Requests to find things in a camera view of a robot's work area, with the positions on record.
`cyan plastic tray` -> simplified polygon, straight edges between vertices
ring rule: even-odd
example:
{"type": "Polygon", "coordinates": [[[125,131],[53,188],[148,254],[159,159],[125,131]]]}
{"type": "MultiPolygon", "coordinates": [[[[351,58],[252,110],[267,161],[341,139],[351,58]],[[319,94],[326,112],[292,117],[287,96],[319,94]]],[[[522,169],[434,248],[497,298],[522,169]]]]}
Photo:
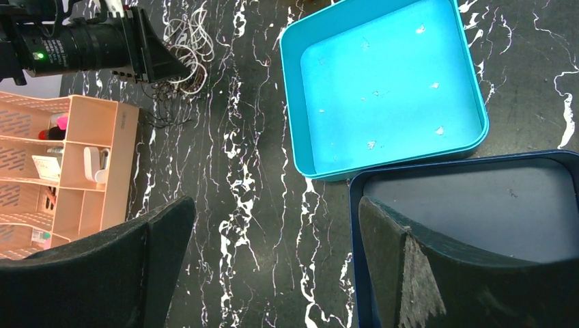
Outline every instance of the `cyan plastic tray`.
{"type": "Polygon", "coordinates": [[[342,0],[290,25],[281,57],[306,177],[464,157],[488,133],[454,0],[342,0]]]}

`camera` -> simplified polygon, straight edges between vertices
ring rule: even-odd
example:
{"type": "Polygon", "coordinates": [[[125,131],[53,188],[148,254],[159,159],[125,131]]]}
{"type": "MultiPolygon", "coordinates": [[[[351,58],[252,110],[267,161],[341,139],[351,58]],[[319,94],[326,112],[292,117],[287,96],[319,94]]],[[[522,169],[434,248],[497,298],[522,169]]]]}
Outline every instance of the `camera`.
{"type": "Polygon", "coordinates": [[[0,0],[0,81],[110,69],[123,81],[155,83],[189,70],[154,33],[145,11],[100,0],[95,18],[73,18],[69,0],[0,0]]]}

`black marble countertop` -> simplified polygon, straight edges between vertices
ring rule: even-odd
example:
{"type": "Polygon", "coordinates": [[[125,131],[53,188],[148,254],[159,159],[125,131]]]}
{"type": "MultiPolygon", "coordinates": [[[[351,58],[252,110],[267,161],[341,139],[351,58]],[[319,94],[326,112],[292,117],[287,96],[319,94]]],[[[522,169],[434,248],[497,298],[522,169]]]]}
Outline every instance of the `black marble countertop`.
{"type": "MultiPolygon", "coordinates": [[[[131,2],[148,11],[159,34],[164,22],[201,5],[131,2]]],[[[283,30],[330,2],[208,0],[216,53],[208,85],[201,97],[174,106],[193,121],[139,129],[129,216],[182,194],[198,210],[168,327],[357,326],[347,182],[312,181],[295,170],[279,56],[283,30]]],[[[574,5],[460,3],[491,121],[475,156],[579,150],[574,5]]],[[[63,94],[160,110],[140,86],[109,77],[66,76],[63,94]]]]}

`blue tray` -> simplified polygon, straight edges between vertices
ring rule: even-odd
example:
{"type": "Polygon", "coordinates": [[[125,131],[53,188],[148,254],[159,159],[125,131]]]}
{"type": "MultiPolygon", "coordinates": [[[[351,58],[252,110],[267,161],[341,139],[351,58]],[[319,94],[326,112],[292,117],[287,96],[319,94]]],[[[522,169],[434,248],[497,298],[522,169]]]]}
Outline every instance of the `blue tray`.
{"type": "Polygon", "coordinates": [[[294,162],[343,180],[468,156],[488,116],[453,0],[343,0],[290,25],[281,58],[294,162]]]}
{"type": "Polygon", "coordinates": [[[373,197],[463,243],[539,263],[579,257],[579,154],[548,150],[375,169],[350,185],[359,327],[380,327],[358,205],[373,197]]]}

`wire bundle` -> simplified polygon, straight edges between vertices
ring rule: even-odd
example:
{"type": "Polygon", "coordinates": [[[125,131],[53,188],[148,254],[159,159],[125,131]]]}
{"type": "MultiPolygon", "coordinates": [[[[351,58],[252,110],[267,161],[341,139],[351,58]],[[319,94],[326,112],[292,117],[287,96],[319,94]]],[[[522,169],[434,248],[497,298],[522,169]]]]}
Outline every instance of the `wire bundle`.
{"type": "Polygon", "coordinates": [[[199,93],[207,81],[207,68],[203,63],[215,58],[213,41],[203,28],[207,16],[205,4],[203,2],[190,16],[184,14],[181,19],[173,18],[165,26],[167,48],[190,70],[183,79],[167,81],[175,92],[199,93]]]}
{"type": "Polygon", "coordinates": [[[151,85],[152,95],[143,89],[145,95],[158,105],[155,113],[147,111],[149,125],[153,127],[165,128],[191,121],[188,118],[176,122],[178,115],[173,111],[179,108],[175,102],[179,103],[183,95],[194,96],[203,89],[208,78],[206,64],[215,58],[213,41],[203,28],[207,16],[205,4],[206,1],[190,15],[183,14],[181,18],[171,19],[165,26],[165,46],[190,70],[190,74],[151,85]]]}

